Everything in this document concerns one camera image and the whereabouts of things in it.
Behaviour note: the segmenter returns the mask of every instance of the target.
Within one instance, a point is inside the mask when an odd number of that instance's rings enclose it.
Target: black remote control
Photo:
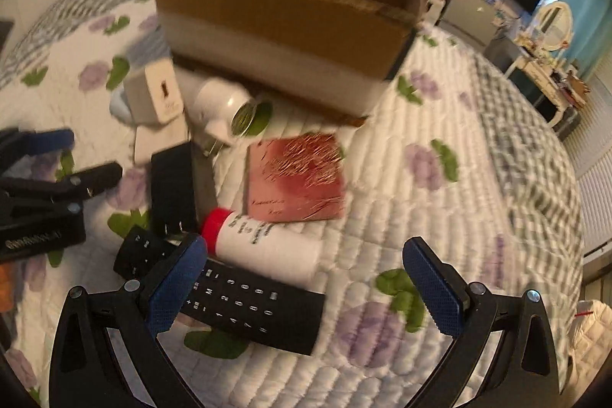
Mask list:
[[[140,279],[175,249],[170,242],[134,226],[121,245],[114,270],[126,280]],[[256,343],[310,355],[324,303],[324,294],[208,258],[181,312]]]

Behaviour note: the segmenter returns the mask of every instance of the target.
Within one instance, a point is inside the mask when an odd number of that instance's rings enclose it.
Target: bolt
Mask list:
[[[482,296],[487,291],[487,288],[480,282],[472,282],[469,285],[469,290],[478,296]]]
[[[83,294],[83,288],[81,286],[76,286],[68,291],[68,296],[72,299],[80,298]]]
[[[71,202],[68,204],[68,211],[75,215],[81,211],[81,207],[78,203]]]
[[[132,279],[132,280],[128,280],[124,285],[123,288],[127,291],[127,292],[134,292],[137,291],[140,288],[140,282],[137,281],[136,279]]]
[[[531,289],[530,291],[527,291],[527,299],[537,303],[540,301],[540,293]]]

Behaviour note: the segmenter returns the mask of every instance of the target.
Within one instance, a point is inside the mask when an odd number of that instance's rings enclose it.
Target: open cardboard box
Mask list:
[[[395,77],[422,0],[156,0],[170,48],[358,124]]]

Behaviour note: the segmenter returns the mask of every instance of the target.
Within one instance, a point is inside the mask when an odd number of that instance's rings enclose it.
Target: blue curtain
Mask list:
[[[578,60],[579,76],[587,79],[599,58],[612,45],[612,0],[560,0],[571,8],[574,37],[565,52]]]

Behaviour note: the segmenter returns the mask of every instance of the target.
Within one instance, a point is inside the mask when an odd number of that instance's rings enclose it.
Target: blue textured pad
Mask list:
[[[69,128],[28,134],[24,153],[28,156],[70,149],[75,143],[75,134]]]
[[[463,307],[445,278],[413,239],[404,244],[402,259],[438,330],[458,338],[463,331]]]
[[[170,330],[204,265],[206,242],[197,237],[149,300],[146,324],[154,336]]]

